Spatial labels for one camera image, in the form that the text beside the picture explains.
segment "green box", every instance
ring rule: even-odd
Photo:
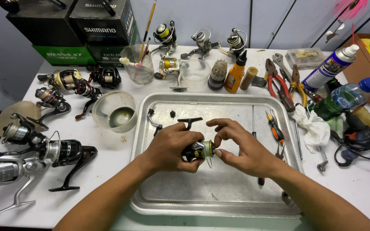
[[[141,38],[139,37],[138,28],[134,25],[134,32],[131,37],[131,45],[140,43]],[[122,63],[119,62],[121,57],[121,51],[125,46],[95,46],[88,45],[92,56],[96,60],[97,64],[102,67],[123,67]]]
[[[96,65],[94,57],[85,46],[34,46],[52,66],[76,66]]]

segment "orange oil bottle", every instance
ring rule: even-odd
[[[238,90],[240,82],[243,78],[243,70],[246,64],[246,50],[242,55],[236,59],[235,65],[229,70],[227,79],[225,80],[224,87],[230,93],[234,93]]]

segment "white table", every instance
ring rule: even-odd
[[[187,53],[196,47],[179,46],[172,54],[179,57],[182,53]],[[258,68],[258,76],[265,75],[265,60],[271,58],[274,53],[285,55],[286,50],[265,50],[248,49],[248,61],[246,67],[255,66]],[[158,71],[160,61],[159,54],[156,52],[152,55],[154,69]],[[193,55],[192,58],[198,58],[198,55]],[[228,62],[230,69],[235,59],[225,55],[218,49],[210,51],[206,57],[206,61],[213,66],[217,59],[224,59]],[[46,61],[41,66],[38,74],[53,73],[55,70],[66,70],[69,67],[53,67]],[[89,73],[85,68],[80,67],[83,78],[88,79]],[[174,77],[169,77],[167,80],[153,80],[146,86],[138,86],[129,79],[124,68],[119,69],[122,76],[122,85],[119,90],[125,90],[134,95],[137,104],[141,103],[142,99],[153,92],[170,92],[170,86],[175,83]],[[304,79],[312,70],[301,70],[301,79]],[[337,76],[338,80],[345,84],[346,78],[341,73]],[[29,100],[36,103],[34,93],[37,88],[42,87],[41,82],[34,79],[28,92],[23,100]],[[216,92],[205,86],[202,93]],[[225,89],[218,93],[227,93]],[[248,90],[238,90],[237,94],[269,94],[268,91],[258,87],[250,86]],[[89,194],[96,187],[115,175],[130,160],[132,142],[135,132],[135,127],[125,133],[116,133],[98,127],[92,120],[92,116],[88,113],[81,121],[76,122],[74,117],[82,112],[87,98],[75,95],[72,91],[64,94],[65,99],[72,106],[69,113],[55,116],[52,119],[47,119],[46,124],[49,130],[42,131],[46,136],[51,136],[55,130],[58,130],[61,139],[77,139],[82,145],[92,145],[98,149],[97,157],[88,165],[83,167],[73,177],[70,185],[80,186],[79,190],[70,190],[64,192],[49,192],[48,189],[60,187],[63,184],[65,176],[74,166],[50,167],[41,180],[28,192],[24,192],[22,201],[36,200],[35,204],[18,207],[0,213],[0,226],[12,227],[36,227],[36,228],[53,228],[57,222],[83,197]],[[301,102],[298,92],[294,94],[294,101]],[[52,109],[43,109],[42,113],[49,112]],[[305,134],[305,130],[300,128],[300,135]],[[317,181],[323,186],[336,192],[338,195],[345,198],[347,201],[356,206],[360,211],[370,218],[370,161],[358,158],[350,167],[339,168],[333,159],[338,144],[332,140],[326,145],[325,152],[329,159],[329,164],[326,165],[326,172],[320,173],[316,169],[316,165],[322,162],[322,156],[319,153],[311,154],[301,142],[303,150],[303,169],[305,174]],[[19,145],[2,145],[0,151],[8,150],[23,150],[25,147]],[[23,185],[25,179],[20,182],[0,186],[0,209],[10,206],[13,203],[15,192]],[[182,217],[182,216],[145,216],[134,212],[129,206],[126,206],[120,215],[116,218],[112,230],[309,230],[310,224],[306,219],[255,219],[255,218],[216,218],[216,217]]]

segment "red handle pliers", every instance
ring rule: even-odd
[[[266,68],[266,71],[268,72],[268,90],[269,90],[270,95],[272,97],[278,98],[278,96],[276,96],[276,93],[272,87],[272,79],[275,77],[278,80],[278,82],[281,84],[284,94],[288,97],[288,99],[292,101],[291,96],[289,94],[288,86],[286,85],[282,77],[278,75],[278,71],[276,70],[275,64],[270,59],[266,60],[265,68]]]

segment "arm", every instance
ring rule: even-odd
[[[53,230],[109,230],[118,212],[148,177],[160,171],[195,173],[203,160],[188,163],[181,152],[204,138],[200,132],[182,131],[185,128],[184,123],[177,123],[160,130],[144,153],[82,199]]]
[[[232,139],[239,145],[239,156],[215,150],[225,164],[256,177],[275,181],[296,202],[318,230],[370,230],[370,220],[345,199],[296,171],[270,153],[238,122],[214,119],[206,123],[216,127],[215,146]]]

